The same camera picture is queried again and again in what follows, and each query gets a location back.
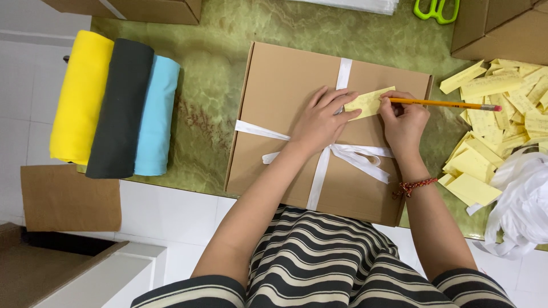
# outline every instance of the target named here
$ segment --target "striped clothing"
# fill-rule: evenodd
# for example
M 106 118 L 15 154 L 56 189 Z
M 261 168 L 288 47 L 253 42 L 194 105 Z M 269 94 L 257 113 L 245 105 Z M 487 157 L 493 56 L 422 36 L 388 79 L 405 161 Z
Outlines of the striped clothing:
M 251 258 L 247 290 L 225 276 L 169 284 L 136 298 L 157 307 L 514 307 L 487 275 L 457 269 L 432 283 L 399 260 L 369 223 L 280 206 Z

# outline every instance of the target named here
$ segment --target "table surface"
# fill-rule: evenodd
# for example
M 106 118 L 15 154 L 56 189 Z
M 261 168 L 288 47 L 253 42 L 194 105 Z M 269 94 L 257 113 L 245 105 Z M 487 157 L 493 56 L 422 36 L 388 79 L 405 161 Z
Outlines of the table surface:
M 387 16 L 286 0 L 203 0 L 199 26 L 93 17 L 92 31 L 148 44 L 182 68 L 168 171 L 129 180 L 227 196 L 223 186 L 250 41 L 428 73 L 435 77 L 432 100 L 459 101 L 458 91 L 445 95 L 439 83 L 472 62 L 451 58 L 453 25 L 420 20 L 412 12 L 414 2 L 400 0 L 395 14 Z M 445 160 L 470 127 L 459 117 L 460 109 L 429 110 L 420 152 L 430 174 L 441 176 Z M 436 185 L 463 235 L 483 239 L 492 206 L 468 216 L 461 200 Z M 409 227 L 406 210 L 400 226 Z M 548 250 L 548 245 L 538 248 Z

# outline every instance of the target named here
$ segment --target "braided bracelet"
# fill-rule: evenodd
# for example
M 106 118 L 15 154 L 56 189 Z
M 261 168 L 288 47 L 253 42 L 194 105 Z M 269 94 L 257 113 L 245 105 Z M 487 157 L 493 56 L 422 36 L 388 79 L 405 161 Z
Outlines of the braided bracelet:
M 429 178 L 427 180 L 420 181 L 420 182 L 415 182 L 415 183 L 402 182 L 402 183 L 399 184 L 399 187 L 400 187 L 401 190 L 398 191 L 398 192 L 393 192 L 392 193 L 392 198 L 397 199 L 403 193 L 405 193 L 407 197 L 411 197 L 411 192 L 413 191 L 413 189 L 415 189 L 417 187 L 421 187 L 421 186 L 430 185 L 430 184 L 435 183 L 435 182 L 438 182 L 438 179 Z

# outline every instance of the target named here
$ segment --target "black fabric roll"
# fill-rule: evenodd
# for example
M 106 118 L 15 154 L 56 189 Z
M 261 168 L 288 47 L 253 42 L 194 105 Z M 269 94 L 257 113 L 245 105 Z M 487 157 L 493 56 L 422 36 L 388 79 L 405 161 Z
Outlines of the black fabric roll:
M 123 179 L 133 175 L 137 140 L 154 50 L 119 38 L 114 42 L 105 96 L 85 175 Z

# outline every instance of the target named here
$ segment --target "yellow pencil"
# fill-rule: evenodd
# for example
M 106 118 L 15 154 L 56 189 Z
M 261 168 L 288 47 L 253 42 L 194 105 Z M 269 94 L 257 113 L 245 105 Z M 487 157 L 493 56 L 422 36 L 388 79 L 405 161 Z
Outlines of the yellow pencil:
M 442 106 L 442 107 L 456 107 L 465 109 L 477 109 L 487 111 L 501 111 L 503 108 L 499 105 L 485 105 L 485 104 L 468 104 L 465 102 L 453 102 L 453 101 L 436 101 L 436 100 L 422 100 L 422 99 L 399 99 L 389 98 L 391 102 L 400 102 L 401 104 L 420 104 L 430 106 Z

